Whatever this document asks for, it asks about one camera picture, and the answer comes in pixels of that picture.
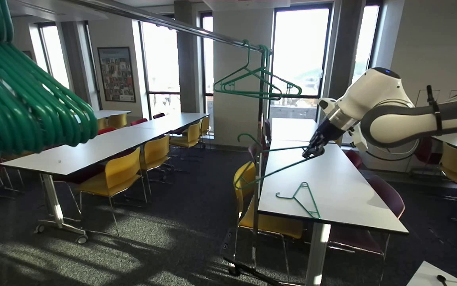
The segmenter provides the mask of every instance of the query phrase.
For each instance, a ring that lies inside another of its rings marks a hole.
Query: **rack pole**
[[[244,40],[234,40],[234,38],[230,38],[230,37],[225,37],[225,35],[220,35],[220,33],[212,33],[209,30],[203,30],[203,29],[188,25],[188,24],[184,24],[184,22],[179,22],[179,21],[172,21],[172,19],[168,19],[168,17],[163,17],[163,16],[146,13],[146,11],[141,11],[139,8],[122,5],[122,3],[117,3],[117,2],[111,2],[111,3],[107,3],[106,0],[61,0],[61,2],[87,6],[87,8],[98,10],[98,11],[106,11],[106,13],[123,16],[123,17],[130,17],[130,19],[152,22],[155,25],[163,25],[163,27],[174,29],[174,30],[185,32],[185,33],[192,33],[192,35],[196,35],[196,37],[201,37],[201,38],[211,38],[211,40],[215,40],[215,41],[222,41],[222,43],[226,43],[226,44],[236,44],[236,46],[255,49],[255,51],[260,51],[260,52],[263,49],[266,49],[265,46],[260,46],[260,44],[250,44],[250,43],[247,43]]]

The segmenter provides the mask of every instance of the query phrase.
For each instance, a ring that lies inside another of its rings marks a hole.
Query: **window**
[[[322,84],[330,6],[276,10],[274,16],[272,73],[298,84],[304,99],[272,100],[269,118],[314,118]]]
[[[149,22],[139,25],[150,114],[180,113],[177,33]]]
[[[368,70],[368,67],[371,67],[371,54],[374,46],[379,11],[380,5],[366,5],[363,10],[357,40],[352,83],[357,81],[357,78],[360,78]]]
[[[212,14],[199,16],[199,27],[203,30],[212,32]],[[201,40],[201,60],[203,60],[203,95],[204,95],[204,110],[211,118],[207,133],[214,132],[214,43],[209,38]]]
[[[50,73],[60,84],[69,89],[69,79],[57,25],[39,25],[30,32],[38,67]]]

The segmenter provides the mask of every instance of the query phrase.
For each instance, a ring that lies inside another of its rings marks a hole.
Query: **poster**
[[[106,102],[134,102],[128,48],[98,48],[101,84]]]

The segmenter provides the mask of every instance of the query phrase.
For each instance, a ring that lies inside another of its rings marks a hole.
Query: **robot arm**
[[[457,102],[414,108],[401,78],[385,68],[371,68],[342,97],[322,100],[323,122],[309,140],[303,157],[323,153],[323,146],[355,126],[355,141],[398,146],[433,133],[457,132]]]

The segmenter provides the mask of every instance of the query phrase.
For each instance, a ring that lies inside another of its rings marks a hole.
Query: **table leg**
[[[328,235],[330,235],[330,224],[312,222],[306,283],[304,283],[306,286],[322,284],[322,270]]]
[[[87,240],[87,232],[84,229],[79,229],[79,227],[74,227],[74,226],[65,222],[63,211],[61,211],[61,208],[58,205],[58,199],[57,199],[57,192],[55,192],[52,175],[41,175],[41,181],[44,184],[44,191],[46,191],[47,202],[49,202],[49,207],[50,207],[53,219],[39,219],[38,221],[38,227],[39,226],[52,226],[52,227],[57,227],[57,229],[61,229],[61,230],[79,234],[79,235],[82,235],[79,243],[85,242]]]

